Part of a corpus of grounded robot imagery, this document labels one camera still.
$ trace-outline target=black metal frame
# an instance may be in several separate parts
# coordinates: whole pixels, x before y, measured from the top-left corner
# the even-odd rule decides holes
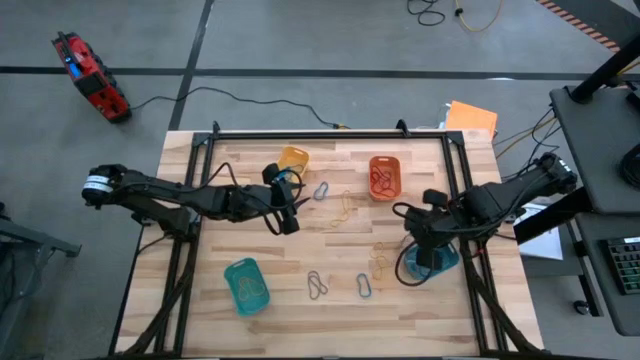
[[[447,172],[447,177],[449,179],[449,186],[450,186],[450,191],[452,196],[456,196],[459,193],[450,143],[455,144],[458,148],[461,171],[462,171],[465,187],[469,188],[473,185],[471,180],[471,170],[469,167],[466,149],[464,146],[464,138],[461,131],[437,131],[436,130],[436,131],[410,132],[407,129],[406,124],[402,120],[398,122],[398,125],[396,126],[395,131],[394,130],[380,130],[380,131],[376,131],[376,130],[317,131],[316,130],[316,131],[293,131],[293,132],[291,131],[281,131],[281,132],[275,132],[275,131],[273,132],[240,132],[240,131],[218,132],[218,131],[214,131],[213,133],[209,133],[209,132],[194,133],[192,138],[191,153],[189,155],[189,163],[187,167],[185,184],[189,185],[193,182],[193,176],[195,173],[195,166],[196,166],[197,157],[198,157],[198,151],[203,145],[206,145],[206,153],[205,153],[205,161],[203,165],[202,181],[208,178],[210,167],[211,167],[211,161],[213,158],[213,147],[214,147],[215,141],[217,140],[398,139],[398,138],[418,138],[418,139],[440,140],[442,144],[445,169]],[[122,324],[122,319],[124,316],[124,310],[126,306],[126,300],[128,297],[129,287],[131,285],[131,278],[133,276],[133,270],[135,268],[136,259],[134,259],[133,265],[131,268],[130,277],[129,277],[129,283],[127,284],[127,290],[125,292],[122,305],[120,308],[118,322],[114,329],[114,334],[113,334],[111,346],[109,349],[109,358],[113,357],[117,359],[123,359],[123,358],[127,358],[127,359],[164,358],[166,359],[166,358],[181,357],[182,348],[184,344],[187,315],[189,310],[189,297],[191,294],[193,271],[195,270],[195,259],[197,255],[200,227],[201,227],[201,221],[198,220],[194,228],[196,240],[190,244],[187,265],[185,265],[185,270],[182,274],[181,280],[185,277],[185,275],[189,276],[188,274],[189,271],[191,272],[191,275],[187,281],[186,286],[184,286],[184,288],[179,289],[180,291],[177,294],[177,296],[176,296],[177,285],[175,285],[175,279],[178,274],[178,262],[180,259],[182,243],[179,241],[174,242],[173,249],[171,252],[171,259],[169,262],[169,270],[168,270],[167,282],[166,282],[164,298],[163,298],[163,308],[156,315],[156,317],[154,318],[154,321],[152,321],[152,323],[159,322],[160,326],[156,324],[156,327],[153,328],[153,330],[155,331],[153,333],[147,334],[149,336],[156,338],[153,353],[115,354],[115,347],[118,340],[118,334],[120,332],[120,326]],[[460,246],[468,246],[468,243],[466,241],[462,241]],[[489,288],[489,291],[491,292],[491,294],[495,296],[496,289],[493,281],[493,274],[491,272],[489,256],[486,252],[485,254],[483,254],[483,256],[480,257],[480,262],[482,265],[482,272],[483,272],[486,285]],[[476,331],[476,338],[478,341],[478,348],[480,353],[482,354],[490,350],[488,348],[487,335],[486,335],[482,308],[480,307],[478,293],[474,288],[471,287],[469,282],[469,278],[471,276],[471,273],[469,270],[470,269],[468,268],[468,265],[465,264],[465,275],[467,279],[467,289],[469,291],[471,312],[472,312],[474,327]],[[164,345],[165,345],[166,329],[167,329],[167,323],[168,323],[168,314],[170,313],[171,308],[173,307],[172,305],[175,305],[176,298],[180,296],[182,297],[182,301],[181,301],[180,310],[178,313],[178,327],[176,329],[174,346],[171,351],[165,351]],[[163,310],[166,316],[160,317],[160,320],[156,321],[159,318],[160,313],[163,312]],[[507,343],[506,343],[506,337],[505,337],[504,331],[503,329],[501,329],[500,325],[498,324],[493,314],[492,314],[492,319],[494,323],[494,330],[496,334],[498,351],[506,351]]]

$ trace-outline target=wooden tabletop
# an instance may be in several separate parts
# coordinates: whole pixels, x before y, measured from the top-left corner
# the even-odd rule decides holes
[[[184,181],[192,134],[167,134],[158,177]],[[474,183],[499,182],[487,133],[465,131],[464,135]],[[401,162],[403,192],[398,201],[422,206],[425,189],[449,193],[440,141],[217,141],[212,168],[228,161],[240,183],[260,184],[262,169],[276,162],[286,145],[310,154],[302,197],[312,196],[313,190],[327,181],[328,198],[303,205],[298,213],[301,230],[288,236],[273,236],[262,219],[237,224],[204,221],[183,356],[477,355],[462,263],[417,288],[398,283],[392,266],[406,235],[402,219],[391,212],[391,203],[374,202],[368,193],[368,163],[376,155],[394,156]],[[459,171],[457,178],[464,189]],[[213,181],[229,183],[226,171]],[[350,192],[351,216],[332,227],[331,221],[343,213],[345,190]],[[501,232],[510,234],[512,229],[503,226]],[[159,228],[148,228],[141,246],[159,236]],[[384,245],[383,255],[390,266],[382,270],[380,280],[373,277],[376,261],[371,257],[377,242]],[[516,242],[496,237],[488,247],[500,304],[525,336],[541,347]],[[165,240],[138,257],[116,351],[133,344],[160,307],[170,252],[171,240]],[[223,272],[245,257],[257,260],[271,302],[257,315],[239,317]],[[309,298],[307,273],[312,270],[329,287],[317,300]],[[373,288],[370,298],[358,295],[359,273],[368,275]],[[486,309],[484,312],[489,342],[495,348],[490,315]],[[167,346],[172,345],[175,318],[171,319]]]

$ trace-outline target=teal basket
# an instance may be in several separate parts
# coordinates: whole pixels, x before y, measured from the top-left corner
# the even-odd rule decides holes
[[[229,265],[224,278],[231,288],[238,315],[253,315],[269,305],[269,289],[254,259],[245,258]]]

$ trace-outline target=concrete floor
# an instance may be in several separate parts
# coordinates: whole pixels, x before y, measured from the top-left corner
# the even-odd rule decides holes
[[[491,16],[490,6],[467,2],[470,21],[482,23]],[[49,40],[65,30],[82,35],[110,67],[183,68],[204,4],[65,0],[54,6],[5,0],[0,2],[0,66],[59,66]],[[533,0],[506,1],[500,20],[480,34],[461,29],[450,16],[452,1],[436,5],[447,19],[432,28],[417,25],[404,6],[389,0],[218,0],[197,66],[563,73],[593,71],[611,55]],[[174,97],[182,81],[117,79],[132,105],[154,95]],[[195,77],[191,88],[209,85],[242,97],[307,102],[326,120],[353,128],[388,128],[400,118],[411,127],[435,126],[441,104],[459,100],[497,112],[500,139],[533,126],[549,105],[548,92],[567,84],[572,83]],[[106,354],[139,227],[124,209],[84,207],[80,190],[88,170],[99,164],[123,163],[154,173],[172,110],[170,102],[154,102],[115,126],[96,113],[67,76],[0,75],[0,200],[16,222],[83,245],[77,259],[52,258],[29,313],[21,353],[46,353],[47,359]],[[304,109],[241,104],[207,92],[189,97],[179,128],[209,129],[213,120],[224,129],[323,128]],[[561,132],[550,142],[562,146],[558,153],[571,164]],[[523,141],[501,157],[500,171],[518,170],[532,144]],[[608,319],[581,317],[568,308],[566,299],[582,298],[577,278],[560,280],[562,300],[553,290],[556,281],[535,279],[531,286],[548,349],[637,358],[640,344],[603,326]],[[628,347],[584,346],[602,342]]]

